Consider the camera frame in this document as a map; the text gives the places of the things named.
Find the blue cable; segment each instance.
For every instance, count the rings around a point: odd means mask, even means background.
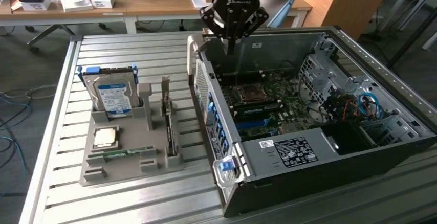
[[[10,141],[16,148],[17,148],[17,151],[19,151],[19,154],[20,154],[20,158],[21,158],[21,163],[23,163],[23,178],[25,178],[25,162],[24,162],[24,156],[23,156],[23,151],[21,151],[21,147],[20,147],[20,144],[9,137],[5,137],[5,136],[0,136],[0,139],[4,139],[4,140],[8,140]],[[6,195],[21,183],[16,184],[13,187],[10,187],[4,193],[0,194],[0,197],[2,197],[4,195]]]
[[[362,112],[362,114],[366,114],[366,111],[363,110],[363,108],[361,106],[361,96],[369,96],[370,98],[373,98],[375,100],[375,106],[377,106],[377,109],[378,109],[378,118],[381,118],[382,117],[382,110],[381,110],[379,102],[378,102],[378,99],[377,99],[375,95],[373,93],[362,93],[357,97],[357,103],[358,103],[359,111]]]
[[[29,107],[29,105],[28,104],[24,104],[24,103],[15,103],[15,102],[12,102],[12,101],[8,101],[4,97],[1,97],[0,96],[0,99],[2,99],[8,104],[12,104],[12,105],[23,105],[23,106],[25,106],[25,108],[27,108],[27,115],[23,117],[23,119],[19,121],[19,122],[16,122],[13,125],[10,125],[10,126],[6,126],[5,124],[4,125],[0,125],[0,127],[4,127],[4,128],[0,128],[0,130],[5,130],[5,129],[8,129],[8,128],[12,128],[12,127],[15,127],[16,125],[19,125],[28,117],[29,117],[29,115],[31,115],[31,113],[32,113],[32,108]]]

